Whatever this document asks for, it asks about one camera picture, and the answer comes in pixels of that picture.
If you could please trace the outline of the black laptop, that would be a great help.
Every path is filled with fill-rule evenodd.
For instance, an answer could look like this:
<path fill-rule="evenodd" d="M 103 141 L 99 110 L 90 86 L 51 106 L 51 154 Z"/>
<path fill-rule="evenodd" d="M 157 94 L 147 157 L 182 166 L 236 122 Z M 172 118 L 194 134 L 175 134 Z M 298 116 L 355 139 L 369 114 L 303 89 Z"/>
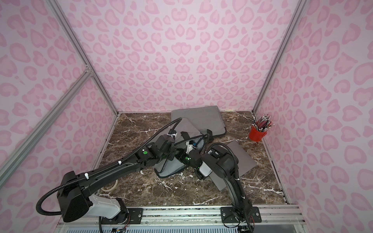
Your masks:
<path fill-rule="evenodd" d="M 243 149 L 242 146 L 238 144 L 237 141 L 232 141 L 227 144 L 228 147 L 232 150 L 235 156 L 238 158 L 238 167 L 239 167 L 239 176 L 245 175 L 255 166 L 257 162 Z M 224 180 L 216 175 L 215 172 L 211 172 L 209 175 L 210 179 L 213 181 L 215 186 L 219 191 L 222 191 L 226 188 Z"/>

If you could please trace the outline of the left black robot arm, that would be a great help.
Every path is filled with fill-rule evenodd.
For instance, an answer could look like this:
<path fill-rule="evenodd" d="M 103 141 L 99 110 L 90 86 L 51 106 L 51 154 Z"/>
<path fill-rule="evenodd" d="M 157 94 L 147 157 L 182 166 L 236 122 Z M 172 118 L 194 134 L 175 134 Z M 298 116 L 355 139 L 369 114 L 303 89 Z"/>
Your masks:
<path fill-rule="evenodd" d="M 62 189 L 57 192 L 63 221 L 73 222 L 84 216 L 97 216 L 111 223 L 124 223 L 129 217 L 124 201 L 98 197 L 95 193 L 128 174 L 173 161 L 185 152 L 185 143 L 175 143 L 171 136 L 163 135 L 156 142 L 150 142 L 101 168 L 80 174 L 73 171 L 66 173 L 61 182 Z"/>

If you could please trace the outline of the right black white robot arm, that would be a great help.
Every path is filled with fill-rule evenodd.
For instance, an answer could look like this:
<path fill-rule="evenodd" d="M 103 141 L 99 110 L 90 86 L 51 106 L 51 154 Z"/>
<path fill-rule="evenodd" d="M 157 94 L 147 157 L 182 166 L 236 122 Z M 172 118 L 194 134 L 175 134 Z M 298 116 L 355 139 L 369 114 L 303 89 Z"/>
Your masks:
<path fill-rule="evenodd" d="M 212 173 L 223 179 L 230 193 L 233 215 L 240 222 L 245 221 L 248 224 L 252 222 L 250 211 L 253 205 L 240 181 L 239 160 L 226 144 L 214 143 L 205 153 L 201 153 L 198 149 L 181 152 L 176 158 L 186 167 L 193 168 L 200 180 L 204 180 Z"/>

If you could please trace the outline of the grey laptop bag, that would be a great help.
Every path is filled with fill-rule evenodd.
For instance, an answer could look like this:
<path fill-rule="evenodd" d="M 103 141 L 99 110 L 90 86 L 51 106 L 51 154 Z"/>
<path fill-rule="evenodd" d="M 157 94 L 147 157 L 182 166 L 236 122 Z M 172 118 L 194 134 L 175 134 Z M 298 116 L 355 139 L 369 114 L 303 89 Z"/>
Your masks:
<path fill-rule="evenodd" d="M 179 109 L 171 112 L 172 120 L 187 118 L 190 123 L 201 132 L 210 130 L 212 136 L 223 136 L 226 134 L 222 116 L 218 106 L 206 106 L 190 109 Z"/>
<path fill-rule="evenodd" d="M 170 143 L 167 140 L 167 134 L 170 129 L 175 129 L 177 132 L 175 143 Z M 207 143 L 212 139 L 213 136 L 210 130 L 201 132 L 187 118 L 174 120 L 169 126 L 162 128 L 154 134 L 153 139 L 150 140 L 151 149 L 156 152 L 156 155 L 160 156 L 153 165 L 155 173 L 159 178 L 164 179 L 183 172 L 187 169 L 184 168 L 183 163 L 178 159 L 174 159 L 173 161 L 167 159 L 171 150 L 174 148 L 183 148 L 186 152 L 186 142 L 194 141 L 197 143 L 197 149 L 202 153 L 206 150 Z"/>

